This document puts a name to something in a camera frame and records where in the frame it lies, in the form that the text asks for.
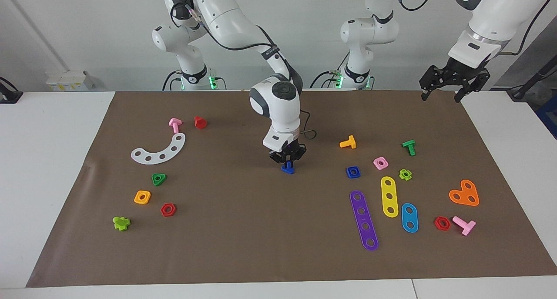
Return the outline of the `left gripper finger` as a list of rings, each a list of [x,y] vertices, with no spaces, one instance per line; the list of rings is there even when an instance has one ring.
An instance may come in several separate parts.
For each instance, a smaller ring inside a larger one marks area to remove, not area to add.
[[[436,66],[430,66],[428,70],[419,80],[420,89],[422,89],[422,94],[420,97],[423,101],[426,101],[433,90],[440,87],[444,87],[442,81],[444,70]]]
[[[454,95],[454,101],[460,103],[466,95],[481,91],[489,78],[490,73],[487,69],[482,69],[474,78],[459,77],[458,83],[461,85],[461,89]]]

